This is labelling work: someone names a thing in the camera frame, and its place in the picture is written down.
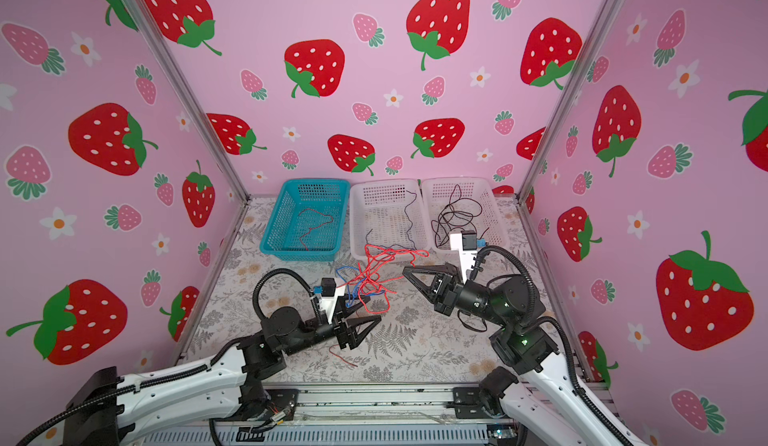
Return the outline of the white middle plastic basket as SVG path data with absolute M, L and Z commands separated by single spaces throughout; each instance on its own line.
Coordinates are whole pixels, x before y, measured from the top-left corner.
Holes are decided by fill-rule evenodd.
M 419 184 L 414 179 L 391 179 L 351 187 L 350 252 L 367 258 L 365 246 L 393 249 L 430 249 L 426 212 Z

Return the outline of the white right plastic basket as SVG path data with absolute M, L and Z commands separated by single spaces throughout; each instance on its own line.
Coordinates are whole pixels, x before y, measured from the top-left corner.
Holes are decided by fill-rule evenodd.
M 510 246 L 507 227 L 485 179 L 427 179 L 421 183 L 421 192 L 428 213 L 430 248 L 439 259 L 455 256 L 449 237 L 456 232 L 476 232 L 487 244 Z

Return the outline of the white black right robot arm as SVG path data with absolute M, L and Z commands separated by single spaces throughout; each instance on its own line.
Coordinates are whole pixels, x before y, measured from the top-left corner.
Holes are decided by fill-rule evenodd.
M 518 272 L 489 288 L 475 278 L 492 253 Z M 467 274 L 446 263 L 406 266 L 403 275 L 436 312 L 463 312 L 497 325 L 489 341 L 502 364 L 480 383 L 481 402 L 491 415 L 517 421 L 547 445 L 642 444 L 581 380 L 567 334 L 545 315 L 531 275 L 511 252 L 485 246 Z

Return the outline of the aluminium corner post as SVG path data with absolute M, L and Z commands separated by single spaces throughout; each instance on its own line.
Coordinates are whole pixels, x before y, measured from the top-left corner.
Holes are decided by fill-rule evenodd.
M 591 28 L 584 39 L 581 53 L 576 60 L 575 66 L 568 75 L 568 81 L 564 86 L 563 92 L 555 103 L 555 107 L 549 118 L 549 123 L 545 128 L 542 140 L 529 168 L 529 172 L 526 174 L 520 191 L 516 195 L 519 204 L 525 202 L 530 190 L 534 187 L 534 183 L 536 182 L 542 165 L 547 159 L 549 150 L 552 148 L 552 143 L 556 140 L 560 128 L 572 109 L 576 95 L 581 91 L 582 85 L 586 79 L 588 67 L 595 59 L 608 33 L 611 31 L 613 23 L 625 1 L 626 0 L 603 0 L 598 8 Z
M 134 19 L 139 32 L 159 63 L 178 100 L 192 120 L 199 136 L 206 144 L 209 153 L 226 178 L 235 196 L 241 203 L 247 203 L 250 198 L 247 189 L 228 159 L 228 155 L 220 144 L 194 91 L 191 89 L 172 52 L 169 50 L 166 38 L 161 34 L 152 19 L 149 9 L 143 0 L 122 0 L 122 2 Z

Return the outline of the aluminium right corner post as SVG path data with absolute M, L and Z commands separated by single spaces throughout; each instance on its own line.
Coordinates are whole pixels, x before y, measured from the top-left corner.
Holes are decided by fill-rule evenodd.
M 576 60 L 575 66 L 568 75 L 568 81 L 564 86 L 563 92 L 555 103 L 555 107 L 549 118 L 549 123 L 545 128 L 542 140 L 529 168 L 529 172 L 526 174 L 520 191 L 516 195 L 519 204 L 525 202 L 530 190 L 534 187 L 534 183 L 536 182 L 542 165 L 547 159 L 549 150 L 552 148 L 552 143 L 556 140 L 560 128 L 572 109 L 576 95 L 581 91 L 582 85 L 586 79 L 588 67 L 595 59 L 608 33 L 611 31 L 613 23 L 625 1 L 626 0 L 603 0 L 598 8 L 591 28 L 584 39 L 581 53 Z

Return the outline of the white plastic basket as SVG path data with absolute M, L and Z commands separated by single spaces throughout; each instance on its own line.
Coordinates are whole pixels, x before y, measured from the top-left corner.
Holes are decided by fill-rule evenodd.
M 391 179 L 351 187 L 350 252 L 367 258 L 365 246 L 393 249 L 430 249 L 426 212 L 419 184 L 414 179 Z
M 507 227 L 485 179 L 427 179 L 421 183 L 421 192 L 428 213 L 430 248 L 439 259 L 455 256 L 449 237 L 456 232 L 476 232 L 487 244 L 510 246 Z

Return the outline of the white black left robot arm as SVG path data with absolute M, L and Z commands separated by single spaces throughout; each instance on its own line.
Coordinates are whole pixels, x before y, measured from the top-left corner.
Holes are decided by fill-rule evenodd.
M 296 280 L 310 300 L 314 316 L 301 317 L 284 306 L 265 315 L 259 296 L 268 280 L 288 276 Z M 340 348 L 357 348 L 381 322 L 379 315 L 357 316 L 368 298 L 349 304 L 344 287 L 332 278 L 311 287 L 298 273 L 278 268 L 266 273 L 252 293 L 260 331 L 225 343 L 214 355 L 158 371 L 120 376 L 116 368 L 95 372 L 67 404 L 20 439 L 29 445 L 53 427 L 61 427 L 65 445 L 129 445 L 154 432 L 206 420 L 243 421 L 267 411 L 258 426 L 276 427 L 287 411 L 276 408 L 263 387 L 265 379 L 286 367 L 289 355 L 326 341 Z

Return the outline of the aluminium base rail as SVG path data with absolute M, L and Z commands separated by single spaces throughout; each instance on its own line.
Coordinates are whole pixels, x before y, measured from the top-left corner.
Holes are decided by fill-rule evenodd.
M 458 384 L 272 383 L 289 410 L 265 417 L 195 422 L 153 433 L 148 445 L 584 445 L 586 439 L 535 387 L 513 388 L 512 415 L 488 415 L 479 388 Z

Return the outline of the teal plastic basket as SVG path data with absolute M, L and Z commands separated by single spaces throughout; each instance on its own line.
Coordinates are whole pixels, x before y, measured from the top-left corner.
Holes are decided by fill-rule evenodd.
M 277 197 L 260 251 L 282 261 L 330 262 L 340 251 L 350 184 L 292 179 Z

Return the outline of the aluminium left corner post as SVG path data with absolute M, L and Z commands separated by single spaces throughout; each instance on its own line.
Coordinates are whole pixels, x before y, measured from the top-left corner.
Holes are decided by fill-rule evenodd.
M 178 100 L 192 120 L 199 136 L 206 144 L 209 153 L 226 178 L 235 196 L 241 203 L 247 203 L 250 198 L 247 189 L 228 159 L 228 155 L 220 144 L 194 91 L 191 89 L 172 52 L 169 50 L 166 38 L 161 34 L 152 19 L 149 9 L 143 0 L 122 0 L 122 2 L 134 19 L 139 32 L 159 63 Z

